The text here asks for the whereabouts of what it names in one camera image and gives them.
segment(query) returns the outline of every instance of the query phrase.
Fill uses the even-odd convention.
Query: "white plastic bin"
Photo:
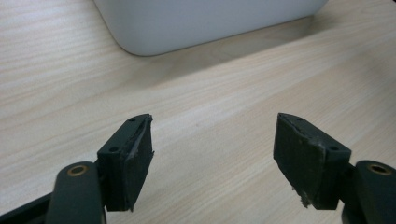
[[[327,0],[94,0],[116,41],[156,55],[310,16]]]

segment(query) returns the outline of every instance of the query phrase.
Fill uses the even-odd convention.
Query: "wood grain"
[[[272,159],[276,114],[396,167],[396,4],[317,15],[155,57],[111,37],[93,1],[0,4],[0,214],[94,161],[150,113],[155,157],[134,212],[108,223],[341,223],[305,209]]]

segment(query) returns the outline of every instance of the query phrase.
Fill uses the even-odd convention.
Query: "tabletop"
[[[150,113],[155,156],[133,213],[108,223],[341,223],[301,205],[273,159],[297,115],[396,167],[396,4],[332,0],[316,15],[138,57],[92,0],[0,3],[0,215]]]

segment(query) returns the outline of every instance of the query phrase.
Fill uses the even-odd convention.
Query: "black plastic part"
[[[106,223],[96,165],[84,161],[59,172],[46,224]]]
[[[107,211],[134,209],[154,155],[151,121],[148,114],[128,119],[97,153]]]
[[[350,155],[350,149],[308,121],[278,114],[274,159],[305,207],[337,207],[337,176],[348,167]]]
[[[50,194],[27,203],[0,216],[0,224],[41,224],[44,223],[50,204]]]
[[[396,223],[396,170],[377,161],[359,161],[354,176],[368,223]]]

